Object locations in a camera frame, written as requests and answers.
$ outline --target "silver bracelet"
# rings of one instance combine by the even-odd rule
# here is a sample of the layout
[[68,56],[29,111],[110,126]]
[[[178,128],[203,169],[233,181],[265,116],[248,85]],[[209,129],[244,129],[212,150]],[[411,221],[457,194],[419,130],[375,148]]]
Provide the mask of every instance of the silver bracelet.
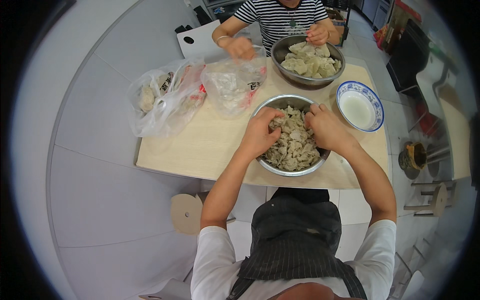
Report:
[[216,44],[217,46],[218,46],[218,40],[221,39],[221,38],[223,38],[223,37],[230,37],[230,36],[221,36],[221,37],[219,37],[218,39],[216,39],[215,44]]

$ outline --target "stainless steel bowl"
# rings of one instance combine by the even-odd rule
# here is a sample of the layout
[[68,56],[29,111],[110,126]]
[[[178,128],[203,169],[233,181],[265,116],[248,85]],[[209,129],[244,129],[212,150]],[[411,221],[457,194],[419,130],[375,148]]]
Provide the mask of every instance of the stainless steel bowl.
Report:
[[342,67],[335,75],[326,78],[310,78],[298,75],[282,67],[280,65],[281,62],[285,60],[285,56],[287,55],[287,53],[290,53],[290,50],[288,48],[294,44],[304,42],[306,37],[307,35],[286,36],[276,41],[276,43],[273,44],[271,50],[272,60],[282,73],[283,77],[285,77],[285,79],[292,83],[294,86],[303,89],[318,90],[331,84],[333,80],[338,78],[343,73],[343,70],[345,69],[345,58],[343,57],[343,54],[342,52],[340,52],[340,50],[338,50],[334,45],[327,42],[326,45],[328,47],[328,50],[330,50],[330,57],[342,62]]
[[[290,105],[293,108],[298,108],[304,111],[305,113],[307,113],[310,111],[311,104],[318,105],[318,103],[316,103],[315,101],[297,94],[281,94],[281,95],[271,97],[265,100],[264,102],[262,102],[252,113],[252,116],[250,117],[250,119],[253,118],[258,113],[258,111],[264,106],[271,107],[271,108],[284,109]],[[320,159],[314,162],[310,167],[302,169],[300,171],[280,170],[279,168],[275,168],[274,166],[270,165],[261,156],[257,157],[257,160],[260,163],[260,165],[262,165],[265,169],[269,170],[270,172],[273,172],[275,174],[282,175],[282,176],[287,176],[287,177],[296,177],[296,176],[302,176],[302,175],[312,173],[313,171],[317,170],[321,165],[323,165],[323,163],[325,162],[325,160],[330,154],[330,150],[325,150],[317,147],[317,151],[320,153]]]

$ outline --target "dough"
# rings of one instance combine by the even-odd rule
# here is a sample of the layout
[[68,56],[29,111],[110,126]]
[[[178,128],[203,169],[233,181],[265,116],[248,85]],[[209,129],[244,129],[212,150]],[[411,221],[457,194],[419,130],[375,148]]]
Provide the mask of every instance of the dough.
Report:
[[298,51],[301,50],[303,46],[305,46],[306,44],[307,42],[301,42],[301,43],[290,46],[288,49],[290,50],[290,52],[297,54]]
[[153,109],[154,100],[155,98],[152,89],[149,86],[143,86],[140,93],[140,102],[138,104],[140,109],[144,112],[151,111]]
[[287,55],[285,55],[285,60],[289,60],[289,59],[296,59],[297,58],[297,55],[295,53],[287,53]]
[[335,60],[335,63],[333,64],[333,67],[335,68],[335,71],[338,72],[338,70],[340,70],[340,68],[342,67],[342,62],[339,61],[339,60]]
[[318,72],[323,78],[333,76],[336,73],[333,64],[328,62],[320,64],[320,66],[318,67]]
[[303,76],[305,77],[311,77],[313,75],[313,63],[307,63],[307,71]]
[[293,70],[298,74],[303,75],[307,72],[307,65],[303,60],[297,59]]
[[330,50],[328,50],[326,44],[323,44],[321,46],[317,46],[317,48],[315,49],[315,54],[320,57],[330,57]]
[[316,149],[313,130],[307,130],[304,123],[305,114],[298,108],[288,106],[278,109],[285,117],[273,119],[269,127],[280,127],[280,138],[263,157],[267,162],[281,170],[295,171],[307,168],[320,158]]
[[280,64],[285,69],[311,78],[325,78],[335,75],[342,64],[330,56],[327,45],[314,46],[301,42],[288,48],[291,53]]

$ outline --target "wrist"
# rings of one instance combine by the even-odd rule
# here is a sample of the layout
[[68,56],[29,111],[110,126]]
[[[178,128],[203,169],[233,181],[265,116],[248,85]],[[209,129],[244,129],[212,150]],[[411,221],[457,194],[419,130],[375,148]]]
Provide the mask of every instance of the wrist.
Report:
[[233,154],[232,161],[239,162],[240,164],[249,165],[252,160],[255,158],[245,150],[241,145],[238,147],[237,151]]
[[221,36],[217,39],[216,45],[220,48],[225,48],[228,44],[230,44],[231,39],[233,38],[230,36]]
[[355,154],[362,150],[363,148],[360,146],[359,142],[354,138],[351,137],[350,140],[345,141],[337,152],[339,155],[343,156],[347,161],[352,159]]

